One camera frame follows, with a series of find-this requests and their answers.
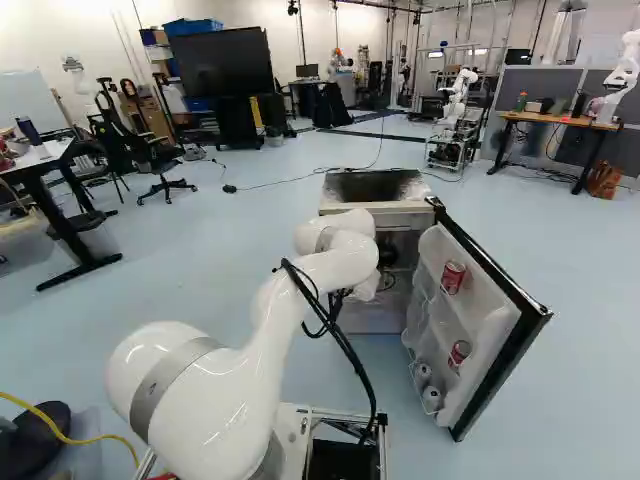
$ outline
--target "whiteboard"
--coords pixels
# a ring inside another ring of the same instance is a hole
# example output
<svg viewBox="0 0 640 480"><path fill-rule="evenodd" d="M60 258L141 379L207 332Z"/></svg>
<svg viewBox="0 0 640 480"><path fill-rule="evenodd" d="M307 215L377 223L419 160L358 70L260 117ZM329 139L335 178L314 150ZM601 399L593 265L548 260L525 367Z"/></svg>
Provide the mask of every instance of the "whiteboard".
<svg viewBox="0 0 640 480"><path fill-rule="evenodd" d="M0 128L29 117L40 133L69 128L40 70L0 73Z"/></svg>

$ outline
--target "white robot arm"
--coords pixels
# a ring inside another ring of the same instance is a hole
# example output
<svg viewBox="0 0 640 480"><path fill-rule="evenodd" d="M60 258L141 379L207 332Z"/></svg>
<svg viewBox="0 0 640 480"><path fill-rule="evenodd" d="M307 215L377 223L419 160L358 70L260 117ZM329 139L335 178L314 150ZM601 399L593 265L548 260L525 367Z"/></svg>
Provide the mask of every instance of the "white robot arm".
<svg viewBox="0 0 640 480"><path fill-rule="evenodd" d="M624 52L616 69L604 80L603 85L614 93L604 98L596 99L593 105L597 107L596 123L611 124L613 116L622 98L633 90L638 83L640 74L640 30L627 32L622 36Z"/></svg>
<svg viewBox="0 0 640 480"><path fill-rule="evenodd" d="M379 273L366 210L298 227L293 264L319 294L370 300ZM147 325L115 350L106 372L118 414L182 480L247 480L270 448L285 359L308 304L283 270L256 295L251 339L239 349L177 322Z"/></svg>
<svg viewBox="0 0 640 480"><path fill-rule="evenodd" d="M439 92L449 92L449 103L444 106L443 121L455 124L458 118L464 114L465 104L461 103L467 98L469 85L478 81L478 74L467 68L460 70L452 87L438 89Z"/></svg>

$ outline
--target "computer monitor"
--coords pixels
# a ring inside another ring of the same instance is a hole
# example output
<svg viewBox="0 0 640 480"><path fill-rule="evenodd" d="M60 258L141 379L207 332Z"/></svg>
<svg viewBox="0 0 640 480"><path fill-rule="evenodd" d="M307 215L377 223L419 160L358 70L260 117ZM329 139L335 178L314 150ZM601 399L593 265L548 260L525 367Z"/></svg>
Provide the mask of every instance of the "computer monitor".
<svg viewBox="0 0 640 480"><path fill-rule="evenodd" d="M527 48L510 48L504 58L505 65L531 65L531 50Z"/></svg>
<svg viewBox="0 0 640 480"><path fill-rule="evenodd" d="M267 34L260 27L169 37L189 97L273 93Z"/></svg>
<svg viewBox="0 0 640 480"><path fill-rule="evenodd" d="M318 64L308 63L307 65L296 65L296 75L299 78L317 77Z"/></svg>

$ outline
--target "wooden desk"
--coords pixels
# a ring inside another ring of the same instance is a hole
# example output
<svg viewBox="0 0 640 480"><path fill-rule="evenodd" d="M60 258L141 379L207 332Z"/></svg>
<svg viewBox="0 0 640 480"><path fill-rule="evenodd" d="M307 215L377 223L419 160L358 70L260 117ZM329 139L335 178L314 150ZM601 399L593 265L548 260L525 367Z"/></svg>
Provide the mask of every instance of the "wooden desk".
<svg viewBox="0 0 640 480"><path fill-rule="evenodd" d="M598 153L600 152L600 147L606 138L607 132L618 132L622 130L622 125L604 125L594 123L592 117L587 117L586 115L582 115L578 118L572 118L570 114L566 115L549 115L549 114L540 114L533 112L504 112L500 114L500 117L504 118L507 121L506 126L504 127L504 131L502 133L502 137L500 139L500 147L498 148L498 155L496 156L495 163L493 167L489 169L487 175L493 175L501 168L507 166L507 162L503 162L502 159L504 157L505 151L507 150L507 145L509 143L509 138L511 137L511 131L513 130L513 126L518 122L528 122L528 123L552 123L556 125L567 125L569 127L577 127L577 128L586 128L589 130L593 130L594 133L598 135L598 142L595 147L591 151L589 158L587 159L587 163L585 164L582 174L580 178L571 189L571 193L573 195L579 194L584 188L587 178L589 176L589 172L595 163Z"/></svg>

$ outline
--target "black tv screen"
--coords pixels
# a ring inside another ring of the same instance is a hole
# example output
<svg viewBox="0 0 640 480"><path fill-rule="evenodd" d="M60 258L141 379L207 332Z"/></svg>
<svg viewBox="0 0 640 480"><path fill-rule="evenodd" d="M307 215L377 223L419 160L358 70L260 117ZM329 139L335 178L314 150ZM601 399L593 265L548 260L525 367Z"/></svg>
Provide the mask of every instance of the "black tv screen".
<svg viewBox="0 0 640 480"><path fill-rule="evenodd" d="M170 37L189 97L273 93L267 34L260 27Z"/></svg>

